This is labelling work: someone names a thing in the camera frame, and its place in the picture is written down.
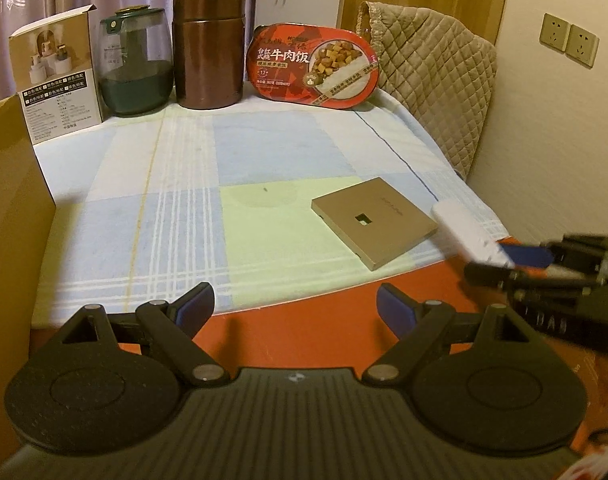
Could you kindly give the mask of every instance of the self-heating rice box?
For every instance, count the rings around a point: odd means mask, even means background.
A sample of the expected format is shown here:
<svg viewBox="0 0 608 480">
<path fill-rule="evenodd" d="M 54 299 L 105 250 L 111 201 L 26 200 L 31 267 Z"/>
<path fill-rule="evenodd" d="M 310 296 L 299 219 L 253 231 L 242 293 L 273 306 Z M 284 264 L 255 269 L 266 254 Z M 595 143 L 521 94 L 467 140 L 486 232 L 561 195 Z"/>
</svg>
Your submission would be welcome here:
<svg viewBox="0 0 608 480">
<path fill-rule="evenodd" d="M 246 56 L 263 97 L 350 108 L 377 86 L 377 56 L 366 40 L 339 28 L 276 23 L 258 27 Z"/>
</svg>

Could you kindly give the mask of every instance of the chair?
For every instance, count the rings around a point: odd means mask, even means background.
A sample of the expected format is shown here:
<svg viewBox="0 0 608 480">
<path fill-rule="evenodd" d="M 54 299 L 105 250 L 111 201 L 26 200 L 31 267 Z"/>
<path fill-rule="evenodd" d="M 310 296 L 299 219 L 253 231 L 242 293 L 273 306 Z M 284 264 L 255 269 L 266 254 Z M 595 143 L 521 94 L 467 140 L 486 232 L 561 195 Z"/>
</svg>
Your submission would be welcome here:
<svg viewBox="0 0 608 480">
<path fill-rule="evenodd" d="M 364 2 L 356 31 L 379 58 L 379 87 L 414 115 L 466 180 L 497 71 L 495 47 L 452 16 L 418 7 Z"/>
</svg>

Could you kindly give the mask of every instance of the checkered towel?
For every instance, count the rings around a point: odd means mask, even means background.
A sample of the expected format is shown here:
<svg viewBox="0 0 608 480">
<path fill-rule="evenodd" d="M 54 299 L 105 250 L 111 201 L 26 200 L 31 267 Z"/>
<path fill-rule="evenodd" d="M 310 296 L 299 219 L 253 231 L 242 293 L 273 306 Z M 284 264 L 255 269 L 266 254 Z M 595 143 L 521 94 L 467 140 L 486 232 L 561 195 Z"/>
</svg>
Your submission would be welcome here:
<svg viewBox="0 0 608 480">
<path fill-rule="evenodd" d="M 263 100 L 251 87 L 221 110 L 170 104 L 36 147 L 57 209 L 33 326 L 82 304 L 131 312 L 196 283 L 216 312 L 296 300 L 435 263 L 435 235 L 371 272 L 311 210 L 317 196 L 383 177 L 429 213 L 459 199 L 495 238 L 494 213 L 383 91 L 353 110 Z"/>
</svg>

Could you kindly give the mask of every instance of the brown canister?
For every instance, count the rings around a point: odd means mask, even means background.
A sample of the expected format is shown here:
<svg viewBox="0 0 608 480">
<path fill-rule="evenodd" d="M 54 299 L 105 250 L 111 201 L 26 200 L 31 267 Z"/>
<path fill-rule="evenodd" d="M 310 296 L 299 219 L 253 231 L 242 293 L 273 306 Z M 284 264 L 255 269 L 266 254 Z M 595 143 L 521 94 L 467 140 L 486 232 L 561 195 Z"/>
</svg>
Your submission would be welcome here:
<svg viewBox="0 0 608 480">
<path fill-rule="evenodd" d="M 175 91 L 185 108 L 242 98 L 244 0 L 173 0 Z"/>
</svg>

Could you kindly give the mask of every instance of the ribbed black surface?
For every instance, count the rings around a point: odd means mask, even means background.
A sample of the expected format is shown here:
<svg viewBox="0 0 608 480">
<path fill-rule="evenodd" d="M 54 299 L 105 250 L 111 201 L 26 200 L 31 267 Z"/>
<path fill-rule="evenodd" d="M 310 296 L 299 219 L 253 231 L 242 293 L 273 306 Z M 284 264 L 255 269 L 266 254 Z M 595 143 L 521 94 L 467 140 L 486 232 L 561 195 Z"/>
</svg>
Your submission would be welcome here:
<svg viewBox="0 0 608 480">
<path fill-rule="evenodd" d="M 227 386 L 193 391 L 138 446 L 93 458 L 26 446 L 0 480 L 550 480 L 576 459 L 567 449 L 466 452 L 426 430 L 401 394 L 364 386 L 349 369 L 246 368 Z"/>
</svg>

